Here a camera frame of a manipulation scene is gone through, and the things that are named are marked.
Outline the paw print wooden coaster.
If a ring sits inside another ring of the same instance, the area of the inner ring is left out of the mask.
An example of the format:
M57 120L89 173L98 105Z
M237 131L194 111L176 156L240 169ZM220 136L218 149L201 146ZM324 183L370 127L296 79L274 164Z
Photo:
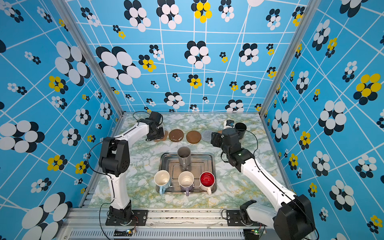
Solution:
M155 142L165 141L168 137L168 134L169 134L168 131L165 131L163 138L155 140Z

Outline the black mug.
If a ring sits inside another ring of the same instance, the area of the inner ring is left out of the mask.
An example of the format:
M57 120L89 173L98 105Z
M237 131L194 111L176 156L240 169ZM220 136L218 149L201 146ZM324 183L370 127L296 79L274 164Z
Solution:
M236 123L234 129L239 135L239 140L242 140L247 132L247 126L244 123Z

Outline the round brown coaster front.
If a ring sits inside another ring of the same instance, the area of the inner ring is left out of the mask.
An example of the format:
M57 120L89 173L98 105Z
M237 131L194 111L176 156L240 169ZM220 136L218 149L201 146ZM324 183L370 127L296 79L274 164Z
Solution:
M171 130L170 133L169 133L169 139L172 141L172 142L180 142L182 141L184 138L184 132L180 129L174 129L174 130Z

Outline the round brown coaster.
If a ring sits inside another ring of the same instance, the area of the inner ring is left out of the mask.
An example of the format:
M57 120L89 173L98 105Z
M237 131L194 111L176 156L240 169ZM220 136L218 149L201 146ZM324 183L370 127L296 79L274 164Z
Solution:
M186 139L191 144L197 144L201 141L202 135L198 131L189 131L186 135Z
M174 129L174 130L171 130L170 133L169 133L169 139L172 141L172 142L180 142L182 141L184 138L184 132L180 129Z

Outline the grey silicone round coaster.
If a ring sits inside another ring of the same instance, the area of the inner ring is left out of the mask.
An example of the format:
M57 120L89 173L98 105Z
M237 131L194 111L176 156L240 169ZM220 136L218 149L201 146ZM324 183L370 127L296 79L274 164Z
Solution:
M213 131L211 131L211 130L204 130L201 133L202 140L205 141L205 142L210 143L211 140L212 140L212 133L213 133Z

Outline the grey metallic mug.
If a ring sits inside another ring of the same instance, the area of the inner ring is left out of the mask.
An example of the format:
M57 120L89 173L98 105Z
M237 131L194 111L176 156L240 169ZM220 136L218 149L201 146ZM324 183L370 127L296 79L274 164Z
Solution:
M188 147L181 147L177 151L180 166L186 170L192 162L191 150Z

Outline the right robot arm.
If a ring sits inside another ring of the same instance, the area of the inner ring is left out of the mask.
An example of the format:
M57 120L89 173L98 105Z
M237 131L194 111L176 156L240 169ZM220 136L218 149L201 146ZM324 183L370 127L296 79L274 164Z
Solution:
M249 178L272 205L267 208L254 200L241 205L240 218L244 225L260 223L271 227L281 240L303 240L318 232L310 200L296 195L270 175L255 155L241 146L235 129L213 132L211 144L220 148L231 166Z

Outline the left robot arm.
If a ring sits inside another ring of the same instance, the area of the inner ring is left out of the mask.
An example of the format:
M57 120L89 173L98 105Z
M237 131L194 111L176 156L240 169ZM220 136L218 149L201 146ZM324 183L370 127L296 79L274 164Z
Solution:
M132 211L132 201L126 184L130 147L143 137L146 137L147 141L154 141L164 136L163 116L158 112L151 112L149 117L137 120L137 123L124 133L104 139L99 166L110 178L109 186L112 193L107 226L128 226L138 222L138 217Z

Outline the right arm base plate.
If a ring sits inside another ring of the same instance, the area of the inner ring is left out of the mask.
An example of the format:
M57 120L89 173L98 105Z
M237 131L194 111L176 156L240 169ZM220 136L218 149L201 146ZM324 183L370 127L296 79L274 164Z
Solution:
M227 221L228 227L264 227L265 225L259 222L245 222L241 218L240 210L224 210L223 218Z

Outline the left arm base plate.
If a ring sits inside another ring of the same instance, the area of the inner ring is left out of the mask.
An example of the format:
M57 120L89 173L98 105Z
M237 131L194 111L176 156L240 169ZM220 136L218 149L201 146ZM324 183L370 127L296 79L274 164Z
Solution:
M106 226L145 226L148 210L113 210L108 213Z

